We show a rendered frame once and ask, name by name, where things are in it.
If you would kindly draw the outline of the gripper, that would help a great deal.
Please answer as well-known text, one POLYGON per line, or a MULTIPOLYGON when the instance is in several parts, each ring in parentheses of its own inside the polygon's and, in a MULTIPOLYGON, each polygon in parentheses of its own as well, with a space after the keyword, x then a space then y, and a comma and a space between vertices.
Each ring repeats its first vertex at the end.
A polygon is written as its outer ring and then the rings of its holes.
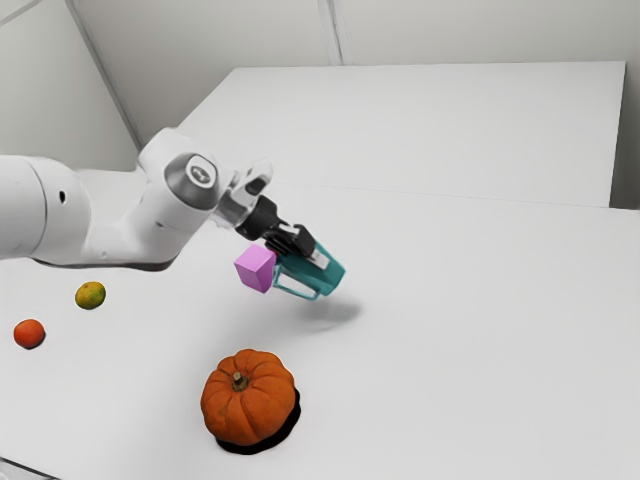
POLYGON ((269 250, 296 250, 297 254, 317 268, 327 268, 330 260, 317 247, 317 242, 301 224, 293 226, 282 220, 277 213, 277 205, 260 196, 254 209, 235 228, 235 232, 249 241, 262 239, 269 250))

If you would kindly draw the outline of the teal faceted mug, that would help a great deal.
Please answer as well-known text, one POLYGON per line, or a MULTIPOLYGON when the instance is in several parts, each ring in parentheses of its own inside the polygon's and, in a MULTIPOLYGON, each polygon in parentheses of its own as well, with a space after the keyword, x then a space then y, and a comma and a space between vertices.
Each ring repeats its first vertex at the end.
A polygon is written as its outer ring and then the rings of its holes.
POLYGON ((345 268, 319 243, 315 244, 310 257, 295 253, 279 255, 272 275, 272 286, 299 298, 315 301, 319 296, 330 295, 340 284, 345 268), (309 290, 284 285, 288 278, 309 290))

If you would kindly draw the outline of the pink block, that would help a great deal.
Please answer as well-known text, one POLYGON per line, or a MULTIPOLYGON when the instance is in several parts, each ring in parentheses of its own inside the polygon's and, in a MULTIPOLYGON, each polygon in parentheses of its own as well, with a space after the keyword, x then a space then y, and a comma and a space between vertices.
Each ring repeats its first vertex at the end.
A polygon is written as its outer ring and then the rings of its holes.
POLYGON ((234 260, 234 267, 240 281, 260 293, 266 293, 272 286, 276 253, 259 245, 250 245, 234 260))

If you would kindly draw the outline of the orange pumpkin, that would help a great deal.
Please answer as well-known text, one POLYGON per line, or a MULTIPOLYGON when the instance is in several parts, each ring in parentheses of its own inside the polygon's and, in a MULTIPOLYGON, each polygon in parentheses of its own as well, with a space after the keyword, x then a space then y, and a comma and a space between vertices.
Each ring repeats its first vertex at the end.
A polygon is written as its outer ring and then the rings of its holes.
POLYGON ((243 349, 223 358, 209 375, 200 407, 209 433, 246 447, 280 430, 295 403, 294 377, 279 357, 243 349))

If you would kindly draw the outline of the yellow-green citrus fruit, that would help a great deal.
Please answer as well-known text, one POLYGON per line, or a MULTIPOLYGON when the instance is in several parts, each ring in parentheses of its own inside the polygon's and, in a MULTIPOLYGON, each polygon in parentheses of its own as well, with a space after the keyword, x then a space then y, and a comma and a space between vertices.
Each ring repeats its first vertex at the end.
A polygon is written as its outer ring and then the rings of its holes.
POLYGON ((89 281, 83 283, 74 296, 75 303, 78 307, 85 310, 93 310, 101 306, 106 299, 106 288, 98 281, 89 281))

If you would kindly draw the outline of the orange tangerine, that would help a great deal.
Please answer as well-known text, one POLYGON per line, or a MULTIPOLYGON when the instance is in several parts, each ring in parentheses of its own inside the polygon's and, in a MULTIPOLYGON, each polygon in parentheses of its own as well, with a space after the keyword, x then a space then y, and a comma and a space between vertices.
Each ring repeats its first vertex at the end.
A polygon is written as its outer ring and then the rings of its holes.
POLYGON ((36 319, 25 319, 15 325, 13 330, 14 341, 25 349, 33 349, 39 346, 46 337, 43 325, 36 319))

